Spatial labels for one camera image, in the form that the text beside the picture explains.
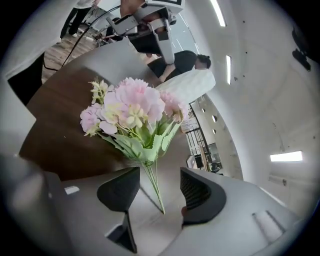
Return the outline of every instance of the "flower bouquet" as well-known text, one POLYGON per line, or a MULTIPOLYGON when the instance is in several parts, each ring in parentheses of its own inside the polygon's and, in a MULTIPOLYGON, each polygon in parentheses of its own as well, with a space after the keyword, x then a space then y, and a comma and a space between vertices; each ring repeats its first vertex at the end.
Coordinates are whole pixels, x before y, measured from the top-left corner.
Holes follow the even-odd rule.
POLYGON ((140 79, 126 78, 118 86, 108 86, 97 79, 90 83, 91 106, 80 115, 85 136, 98 135, 127 158, 139 161, 165 214, 157 160, 166 153, 182 121, 188 118, 188 106, 140 79))

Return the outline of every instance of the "white vase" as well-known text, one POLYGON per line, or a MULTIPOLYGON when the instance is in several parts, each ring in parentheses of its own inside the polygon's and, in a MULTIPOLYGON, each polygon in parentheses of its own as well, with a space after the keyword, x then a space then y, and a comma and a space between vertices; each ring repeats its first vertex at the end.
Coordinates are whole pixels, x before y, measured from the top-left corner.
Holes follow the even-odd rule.
POLYGON ((174 94, 189 104, 216 85, 214 74, 208 69, 194 69, 160 84, 156 89, 174 94))

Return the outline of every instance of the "black cable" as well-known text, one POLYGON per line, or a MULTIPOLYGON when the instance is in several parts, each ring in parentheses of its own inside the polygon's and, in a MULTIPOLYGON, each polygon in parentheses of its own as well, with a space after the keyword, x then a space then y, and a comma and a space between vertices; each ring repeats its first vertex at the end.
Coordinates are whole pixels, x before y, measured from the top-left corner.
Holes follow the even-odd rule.
POLYGON ((110 9, 110 10, 108 10, 108 11, 106 11, 105 13, 101 14, 98 18, 96 18, 96 19, 90 24, 90 26, 88 26, 88 28, 82 33, 82 35, 79 37, 79 39, 75 42, 75 44, 74 44, 71 52, 69 53, 68 57, 66 57, 66 59, 65 59, 64 63, 62 64, 61 68, 66 64, 67 60, 69 59, 69 57, 71 56, 72 52, 74 51, 74 49, 76 48, 76 46, 77 46, 78 43, 80 42, 81 38, 85 35, 85 33, 88 32, 88 30, 92 27, 92 25, 93 25, 97 20, 99 20, 102 16, 104 16, 104 15, 106 15, 106 14, 108 14, 108 13, 111 13, 111 12, 113 12, 114 10, 119 9, 119 8, 120 8, 120 5, 112 8, 112 9, 110 9))
POLYGON ((47 69, 47 70, 58 71, 58 69, 46 67, 45 58, 43 58, 43 66, 44 66, 44 68, 47 69))

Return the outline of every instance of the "recessed light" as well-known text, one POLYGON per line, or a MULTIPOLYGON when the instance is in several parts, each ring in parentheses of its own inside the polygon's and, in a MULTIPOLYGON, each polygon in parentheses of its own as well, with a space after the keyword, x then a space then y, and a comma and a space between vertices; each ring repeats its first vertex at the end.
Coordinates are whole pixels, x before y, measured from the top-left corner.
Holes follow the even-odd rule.
POLYGON ((284 153, 284 154, 272 154, 270 155, 271 162, 299 162, 302 161, 302 151, 284 153))
POLYGON ((231 57, 226 56, 226 81, 231 85, 231 57))
POLYGON ((213 8, 214 8, 216 16, 218 17, 220 26, 221 27, 225 27, 226 26, 226 22, 225 22, 224 16, 222 15, 222 11, 220 9, 218 1, 217 0, 211 0, 211 3, 213 5, 213 8))

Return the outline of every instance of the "wooden table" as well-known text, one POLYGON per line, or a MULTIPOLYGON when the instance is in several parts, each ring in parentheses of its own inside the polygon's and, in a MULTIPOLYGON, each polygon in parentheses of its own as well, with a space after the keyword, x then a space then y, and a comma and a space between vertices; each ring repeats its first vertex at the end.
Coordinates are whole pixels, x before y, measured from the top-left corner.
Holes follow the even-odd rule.
MULTIPOLYGON (((140 78, 157 86, 159 81, 132 51, 128 42, 108 44, 73 60, 57 71, 35 94, 28 109, 36 122, 20 155, 62 181, 114 172, 135 165, 113 145, 99 137, 84 136, 80 113, 91 103, 89 81, 95 77, 117 84, 126 77, 140 78)), ((158 180, 166 215, 150 201, 153 188, 141 172, 141 187, 129 213, 138 254, 156 256, 181 231, 180 167, 190 155, 185 134, 178 131, 166 155, 158 161, 158 180)))

